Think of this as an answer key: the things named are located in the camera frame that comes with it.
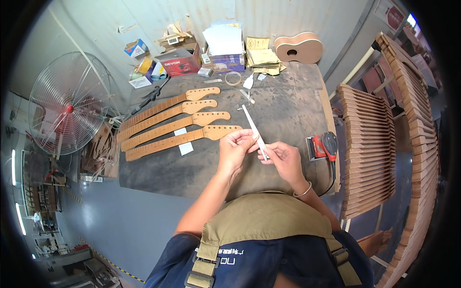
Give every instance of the guitar body blank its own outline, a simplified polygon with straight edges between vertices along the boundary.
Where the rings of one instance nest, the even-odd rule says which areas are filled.
[[[299,61],[314,64],[320,60],[323,45],[313,32],[303,32],[294,37],[278,37],[274,42],[275,53],[282,62]]]

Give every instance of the sound hole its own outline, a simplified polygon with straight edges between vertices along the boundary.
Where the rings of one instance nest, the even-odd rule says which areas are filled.
[[[291,49],[291,50],[287,51],[288,56],[293,57],[293,56],[296,56],[296,54],[298,54],[298,51],[296,51],[296,50]]]

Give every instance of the strap buckle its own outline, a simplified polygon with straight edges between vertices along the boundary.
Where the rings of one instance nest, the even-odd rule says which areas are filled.
[[[338,257],[343,254],[343,253],[347,253],[347,257],[343,260],[340,260],[338,261]],[[341,248],[341,249],[338,249],[334,252],[331,252],[331,256],[333,258],[333,262],[334,264],[336,265],[336,267],[339,267],[341,265],[343,265],[344,263],[346,263],[347,261],[349,261],[349,250],[347,248]]]
[[[192,262],[195,263],[197,260],[203,261],[203,262],[207,262],[207,263],[211,263],[211,264],[214,264],[214,268],[215,268],[215,269],[219,266],[219,263],[221,262],[221,258],[220,258],[220,257],[216,257],[216,260],[215,260],[215,261],[209,260],[209,259],[205,259],[205,258],[197,257],[197,251],[194,251],[194,255],[193,255],[193,257],[192,257]]]
[[[194,284],[187,283],[187,280],[189,279],[190,275],[194,275],[195,277],[200,278],[200,279],[209,280],[210,281],[209,288],[213,287],[213,284],[214,284],[214,278],[213,277],[205,275],[205,274],[202,274],[202,273],[194,272],[194,271],[190,271],[190,272],[187,273],[186,279],[184,280],[184,286],[190,287],[190,288],[203,288],[201,286],[196,286]]]

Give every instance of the red sander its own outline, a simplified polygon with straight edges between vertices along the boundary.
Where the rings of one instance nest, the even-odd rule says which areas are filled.
[[[333,187],[336,180],[336,154],[338,152],[338,139],[336,135],[331,132],[325,132],[321,135],[314,137],[307,137],[307,150],[309,152],[309,160],[315,161],[319,159],[328,158],[330,161],[331,172],[333,175],[333,182],[331,186],[325,191],[328,192]]]

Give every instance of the fan guard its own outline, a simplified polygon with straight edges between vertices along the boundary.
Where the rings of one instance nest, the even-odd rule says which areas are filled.
[[[107,68],[94,55],[86,55],[110,92]],[[30,133],[48,154],[73,153],[93,139],[108,106],[107,92],[85,57],[80,52],[64,54],[35,81],[29,99]]]

